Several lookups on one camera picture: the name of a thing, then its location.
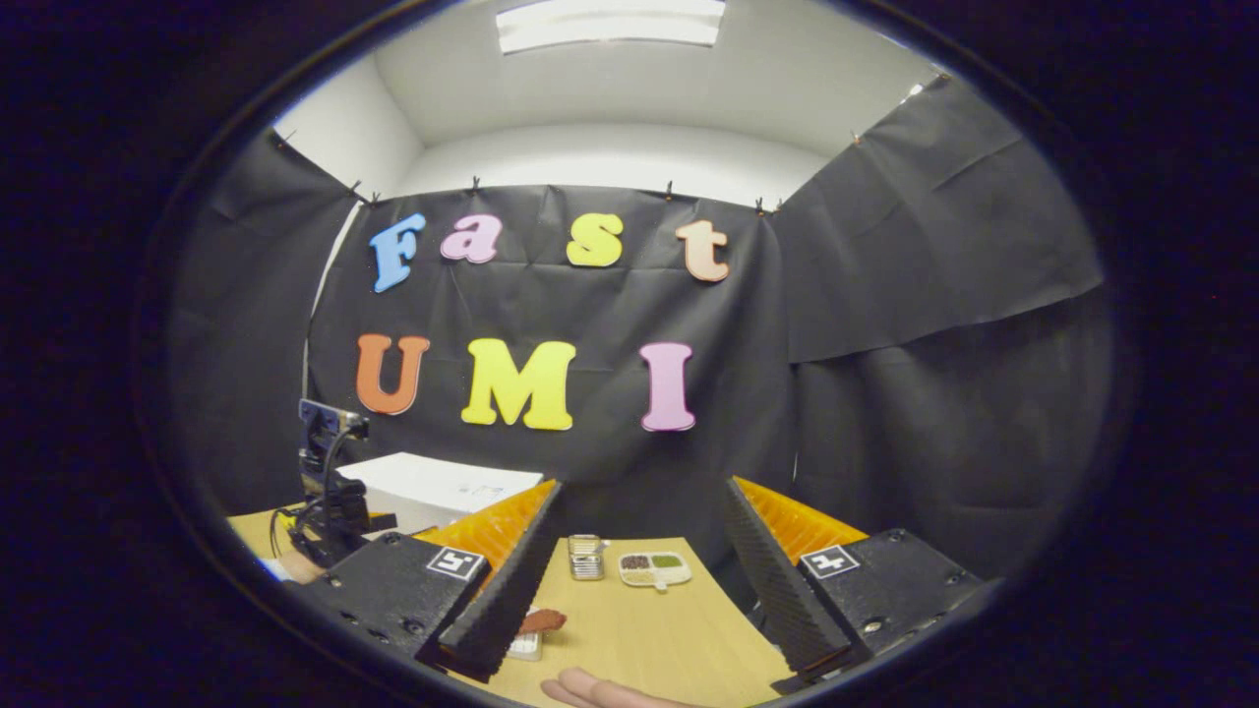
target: fluorescent light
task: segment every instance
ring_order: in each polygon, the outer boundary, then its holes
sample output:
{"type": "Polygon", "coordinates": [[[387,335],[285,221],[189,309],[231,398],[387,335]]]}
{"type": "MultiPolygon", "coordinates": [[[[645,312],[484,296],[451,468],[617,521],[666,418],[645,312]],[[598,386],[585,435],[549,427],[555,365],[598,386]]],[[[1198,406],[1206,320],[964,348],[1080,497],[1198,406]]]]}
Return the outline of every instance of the fluorescent light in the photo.
{"type": "Polygon", "coordinates": [[[613,39],[650,39],[713,47],[720,0],[545,0],[499,13],[504,54],[613,39]]]}

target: table surface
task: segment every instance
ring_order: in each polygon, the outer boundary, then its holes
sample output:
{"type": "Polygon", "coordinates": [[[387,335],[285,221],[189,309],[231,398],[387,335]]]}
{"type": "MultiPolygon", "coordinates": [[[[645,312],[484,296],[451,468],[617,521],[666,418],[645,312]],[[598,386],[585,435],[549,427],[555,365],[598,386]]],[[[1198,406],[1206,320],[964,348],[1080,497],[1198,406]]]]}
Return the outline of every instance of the table surface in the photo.
{"type": "MultiPolygon", "coordinates": [[[[258,557],[271,558],[271,514],[230,519],[258,557]]],[[[277,537],[287,542],[283,533],[277,537]]],[[[477,688],[540,707],[565,707],[541,692],[543,679],[568,666],[582,666],[602,679],[684,703],[742,707],[777,698],[771,683],[792,674],[779,654],[730,602],[682,538],[612,540],[604,551],[606,574],[575,581],[569,574],[567,543],[551,553],[534,605],[568,617],[563,629],[543,636],[539,661],[506,658],[477,688]],[[624,553],[672,552],[686,559],[691,580],[666,592],[621,582],[616,563],[624,553]]]]}

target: food container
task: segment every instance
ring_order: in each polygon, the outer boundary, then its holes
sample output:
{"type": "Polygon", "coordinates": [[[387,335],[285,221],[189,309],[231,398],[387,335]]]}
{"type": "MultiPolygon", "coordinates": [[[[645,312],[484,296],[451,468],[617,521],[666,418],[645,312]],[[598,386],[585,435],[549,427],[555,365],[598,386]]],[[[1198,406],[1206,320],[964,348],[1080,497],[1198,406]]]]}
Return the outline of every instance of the food container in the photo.
{"type": "Polygon", "coordinates": [[[652,551],[626,553],[617,559],[621,582],[635,587],[655,587],[666,592],[669,586],[691,580],[691,567],[677,553],[652,551]]]}
{"type": "Polygon", "coordinates": [[[608,545],[607,540],[588,533],[568,537],[568,564],[573,580],[602,580],[603,549],[608,545]]]}

